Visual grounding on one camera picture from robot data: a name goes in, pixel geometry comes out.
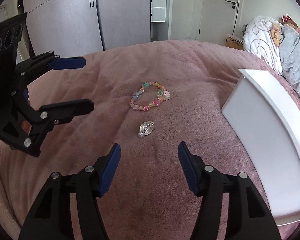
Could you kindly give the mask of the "grey sliding wardrobe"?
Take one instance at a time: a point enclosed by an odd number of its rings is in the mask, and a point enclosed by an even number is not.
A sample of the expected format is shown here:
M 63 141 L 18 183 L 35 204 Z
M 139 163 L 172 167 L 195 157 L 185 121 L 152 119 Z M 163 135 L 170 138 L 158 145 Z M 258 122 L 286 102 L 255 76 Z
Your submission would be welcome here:
M 62 57 L 151 40 L 151 0 L 23 0 L 35 54 Z

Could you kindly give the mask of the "white plastic storage box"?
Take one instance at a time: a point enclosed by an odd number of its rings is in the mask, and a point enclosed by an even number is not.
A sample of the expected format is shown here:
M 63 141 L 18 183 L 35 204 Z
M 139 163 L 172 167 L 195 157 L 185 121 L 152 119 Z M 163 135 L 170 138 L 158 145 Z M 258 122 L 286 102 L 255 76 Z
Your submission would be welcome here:
M 266 70 L 240 69 L 222 113 L 253 162 L 278 226 L 300 221 L 300 109 Z

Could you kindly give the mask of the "white patterned pillow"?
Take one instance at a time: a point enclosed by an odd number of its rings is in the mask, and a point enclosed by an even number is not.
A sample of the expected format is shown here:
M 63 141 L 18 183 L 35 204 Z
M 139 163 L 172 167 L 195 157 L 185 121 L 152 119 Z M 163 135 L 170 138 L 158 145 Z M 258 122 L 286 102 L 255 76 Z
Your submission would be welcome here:
M 282 24 L 268 16 L 256 16 L 246 26 L 243 49 L 262 59 L 277 74 L 282 75 L 279 54 Z

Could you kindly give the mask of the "silver shell earring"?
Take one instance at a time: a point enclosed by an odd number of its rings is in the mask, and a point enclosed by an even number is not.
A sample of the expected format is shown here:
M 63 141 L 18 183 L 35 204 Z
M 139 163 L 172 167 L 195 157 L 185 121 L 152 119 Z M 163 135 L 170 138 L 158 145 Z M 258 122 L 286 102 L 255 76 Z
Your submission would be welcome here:
M 143 122 L 139 127 L 138 137 L 143 138 L 145 136 L 150 135 L 154 129 L 154 122 L 146 121 Z

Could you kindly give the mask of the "white open shelf column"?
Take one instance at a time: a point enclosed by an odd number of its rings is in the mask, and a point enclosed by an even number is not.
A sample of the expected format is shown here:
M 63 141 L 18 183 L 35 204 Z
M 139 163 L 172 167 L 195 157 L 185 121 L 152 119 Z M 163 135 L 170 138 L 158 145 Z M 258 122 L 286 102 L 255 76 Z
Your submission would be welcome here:
M 171 38 L 173 0 L 151 0 L 151 41 Z

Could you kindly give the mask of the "pink plush bedspread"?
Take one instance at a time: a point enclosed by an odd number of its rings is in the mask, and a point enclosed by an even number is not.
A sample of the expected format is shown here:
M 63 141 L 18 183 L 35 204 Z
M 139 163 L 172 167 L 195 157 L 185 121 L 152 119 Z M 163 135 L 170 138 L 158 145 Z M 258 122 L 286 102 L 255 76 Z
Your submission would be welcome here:
M 204 42 L 152 42 L 90 54 L 83 69 L 51 71 L 30 85 L 33 107 L 88 98 L 94 110 L 57 126 L 34 158 L 0 144 L 0 224 L 17 239 L 54 171 L 73 174 L 114 143 L 121 160 L 99 206 L 111 239 L 189 239 L 200 199 L 189 190 L 179 142 L 225 173 L 262 185 L 221 109 L 240 69 L 270 70 L 246 51 Z

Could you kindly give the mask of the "wooden bedside table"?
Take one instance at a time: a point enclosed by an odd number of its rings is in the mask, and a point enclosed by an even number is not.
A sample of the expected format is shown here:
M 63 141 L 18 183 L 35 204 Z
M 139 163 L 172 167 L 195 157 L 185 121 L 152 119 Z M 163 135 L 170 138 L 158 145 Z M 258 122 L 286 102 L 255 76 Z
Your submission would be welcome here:
M 238 50 L 244 50 L 243 49 L 243 39 L 239 38 L 235 35 L 228 34 L 226 37 L 226 46 L 229 48 L 234 48 Z

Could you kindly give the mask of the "plush toy with red bow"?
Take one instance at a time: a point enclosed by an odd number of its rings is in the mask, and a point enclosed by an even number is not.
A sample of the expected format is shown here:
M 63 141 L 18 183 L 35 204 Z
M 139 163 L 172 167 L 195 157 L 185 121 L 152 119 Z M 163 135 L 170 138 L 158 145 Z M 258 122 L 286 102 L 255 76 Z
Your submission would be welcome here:
M 291 27 L 292 29 L 294 29 L 295 32 L 297 32 L 300 35 L 300 27 L 294 20 L 291 19 L 291 17 L 289 15 L 283 15 L 280 18 L 280 22 L 284 26 Z

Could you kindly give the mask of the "white bedroom door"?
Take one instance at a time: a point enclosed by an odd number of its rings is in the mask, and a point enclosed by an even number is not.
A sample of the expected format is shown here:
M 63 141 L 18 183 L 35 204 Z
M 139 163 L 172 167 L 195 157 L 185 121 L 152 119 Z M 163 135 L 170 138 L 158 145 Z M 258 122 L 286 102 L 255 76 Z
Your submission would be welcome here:
M 225 45 L 227 35 L 234 33 L 239 7 L 239 0 L 229 1 L 237 3 L 236 9 L 225 0 L 203 0 L 199 40 Z

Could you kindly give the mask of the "grey rumpled duvet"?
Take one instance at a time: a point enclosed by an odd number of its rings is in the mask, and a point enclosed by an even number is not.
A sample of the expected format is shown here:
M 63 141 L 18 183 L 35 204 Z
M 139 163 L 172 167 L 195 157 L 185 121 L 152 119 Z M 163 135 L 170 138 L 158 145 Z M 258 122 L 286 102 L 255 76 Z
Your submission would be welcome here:
M 279 54 L 282 75 L 300 98 L 300 34 L 291 27 L 281 27 Z

